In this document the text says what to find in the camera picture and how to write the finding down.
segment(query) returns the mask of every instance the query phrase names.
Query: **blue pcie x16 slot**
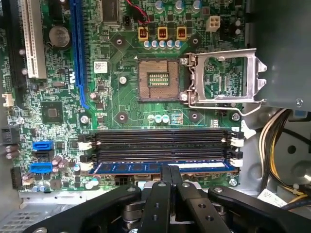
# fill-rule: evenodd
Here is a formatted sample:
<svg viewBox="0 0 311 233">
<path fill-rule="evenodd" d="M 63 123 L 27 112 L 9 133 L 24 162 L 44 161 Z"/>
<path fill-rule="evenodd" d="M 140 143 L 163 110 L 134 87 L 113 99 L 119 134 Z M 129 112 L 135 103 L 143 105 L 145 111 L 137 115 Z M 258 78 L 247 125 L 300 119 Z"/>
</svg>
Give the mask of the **blue pcie x16 slot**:
<svg viewBox="0 0 311 233">
<path fill-rule="evenodd" d="M 54 148 L 53 141 L 33 142 L 33 150 L 52 150 Z"/>
<path fill-rule="evenodd" d="M 171 161 L 171 162 L 146 162 L 146 163 L 99 163 L 89 174 L 141 174 L 160 173 L 163 164 L 179 166 L 181 173 L 205 172 L 234 172 L 238 169 L 223 160 L 202 161 Z"/>
<path fill-rule="evenodd" d="M 86 82 L 86 63 L 84 49 L 84 28 L 83 28 L 83 13 L 82 0 L 70 0 L 71 13 L 71 31 L 74 59 L 74 75 L 76 87 L 79 88 L 81 105 L 89 109 L 86 104 L 84 85 Z"/>
<path fill-rule="evenodd" d="M 34 173 L 49 173 L 52 172 L 52 163 L 33 163 L 30 165 L 30 172 Z"/>
</svg>

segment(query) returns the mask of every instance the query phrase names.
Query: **screw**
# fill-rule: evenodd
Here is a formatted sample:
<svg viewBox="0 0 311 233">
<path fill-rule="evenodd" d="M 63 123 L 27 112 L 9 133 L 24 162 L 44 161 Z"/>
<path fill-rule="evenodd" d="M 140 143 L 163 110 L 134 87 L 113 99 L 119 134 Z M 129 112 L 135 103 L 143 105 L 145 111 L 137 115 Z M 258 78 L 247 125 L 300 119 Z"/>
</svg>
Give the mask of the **screw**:
<svg viewBox="0 0 311 233">
<path fill-rule="evenodd" d="M 296 106 L 297 106 L 298 108 L 301 108 L 302 103 L 303 103 L 303 100 L 302 100 L 302 99 L 296 99 Z"/>
<path fill-rule="evenodd" d="M 216 193 L 222 193 L 224 190 L 222 188 L 216 187 L 216 188 L 214 188 L 214 191 Z"/>
<path fill-rule="evenodd" d="M 48 230 L 45 227 L 40 227 L 37 230 L 35 230 L 33 233 L 47 233 Z"/>
<path fill-rule="evenodd" d="M 231 179 L 230 181 L 229 181 L 229 185 L 231 185 L 231 186 L 237 186 L 238 185 L 238 182 L 237 182 L 237 180 L 236 179 Z"/>
<path fill-rule="evenodd" d="M 19 118 L 16 119 L 16 124 L 17 124 L 17 125 L 22 125 L 22 124 L 24 124 L 24 123 L 25 123 L 24 118 L 19 117 Z"/>
<path fill-rule="evenodd" d="M 235 113 L 235 114 L 232 115 L 232 120 L 233 121 L 239 121 L 240 119 L 241 119 L 240 114 Z"/>
<path fill-rule="evenodd" d="M 166 184 L 165 184 L 164 182 L 161 182 L 161 183 L 158 184 L 158 186 L 160 186 L 160 187 L 165 187 Z"/>
<path fill-rule="evenodd" d="M 188 58 L 180 58 L 180 63 L 182 65 L 187 65 L 188 64 Z"/>
<path fill-rule="evenodd" d="M 127 191 L 128 192 L 134 192 L 136 189 L 135 188 L 128 188 Z"/>
<path fill-rule="evenodd" d="M 88 123 L 88 117 L 87 116 L 82 116 L 80 119 L 82 124 L 87 124 Z"/>
<path fill-rule="evenodd" d="M 182 183 L 182 186 L 185 187 L 185 188 L 188 188 L 188 187 L 190 187 L 190 184 L 188 184 L 188 183 Z"/>
<path fill-rule="evenodd" d="M 187 100 L 188 100 L 188 95 L 185 94 L 185 93 L 181 94 L 181 95 L 180 95 L 180 100 L 181 100 L 181 101 L 187 101 Z"/>
</svg>

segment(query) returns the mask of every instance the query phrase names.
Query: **white connector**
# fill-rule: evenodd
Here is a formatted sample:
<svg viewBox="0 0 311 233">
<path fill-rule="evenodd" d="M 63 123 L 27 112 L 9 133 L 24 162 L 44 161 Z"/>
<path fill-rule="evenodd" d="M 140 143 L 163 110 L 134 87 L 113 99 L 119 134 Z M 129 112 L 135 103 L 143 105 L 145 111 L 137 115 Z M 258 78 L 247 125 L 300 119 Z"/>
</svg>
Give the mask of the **white connector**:
<svg viewBox="0 0 311 233">
<path fill-rule="evenodd" d="M 206 21 L 206 31 L 216 32 L 220 28 L 220 16 L 210 16 Z"/>
<path fill-rule="evenodd" d="M 40 0 L 20 0 L 28 77 L 46 79 Z"/>
<path fill-rule="evenodd" d="M 12 94 L 2 94 L 2 97 L 5 99 L 4 107 L 12 107 L 14 106 L 14 100 Z"/>
</svg>

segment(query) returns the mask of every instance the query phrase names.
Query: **sticker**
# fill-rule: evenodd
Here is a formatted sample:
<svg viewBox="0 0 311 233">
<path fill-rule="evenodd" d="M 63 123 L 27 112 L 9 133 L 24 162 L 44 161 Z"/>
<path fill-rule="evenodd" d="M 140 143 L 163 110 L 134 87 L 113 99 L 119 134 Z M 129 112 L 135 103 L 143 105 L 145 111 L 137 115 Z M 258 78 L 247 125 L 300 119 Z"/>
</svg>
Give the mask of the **sticker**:
<svg viewBox="0 0 311 233">
<path fill-rule="evenodd" d="M 282 207 L 287 204 L 285 201 L 266 188 L 259 194 L 257 198 L 277 207 Z"/>
<path fill-rule="evenodd" d="M 95 74 L 106 74 L 106 73 L 108 73 L 107 62 L 94 62 L 94 73 Z"/>
</svg>

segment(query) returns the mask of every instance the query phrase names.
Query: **wires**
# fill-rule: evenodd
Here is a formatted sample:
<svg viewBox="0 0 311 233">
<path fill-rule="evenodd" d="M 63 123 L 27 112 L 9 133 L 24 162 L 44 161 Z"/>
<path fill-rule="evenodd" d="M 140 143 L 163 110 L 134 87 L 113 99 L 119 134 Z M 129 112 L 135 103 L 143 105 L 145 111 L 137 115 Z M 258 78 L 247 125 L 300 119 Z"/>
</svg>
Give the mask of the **wires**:
<svg viewBox="0 0 311 233">
<path fill-rule="evenodd" d="M 134 12 L 133 14 L 133 18 L 137 20 L 137 22 L 141 25 L 145 25 L 150 23 L 150 19 L 149 16 L 147 15 L 147 13 L 145 11 L 143 11 L 140 7 L 134 5 L 131 0 L 126 0 L 128 4 L 130 4 L 130 6 L 132 6 L 135 10 L 138 11 L 138 13 L 140 13 L 140 17 Z"/>
</svg>

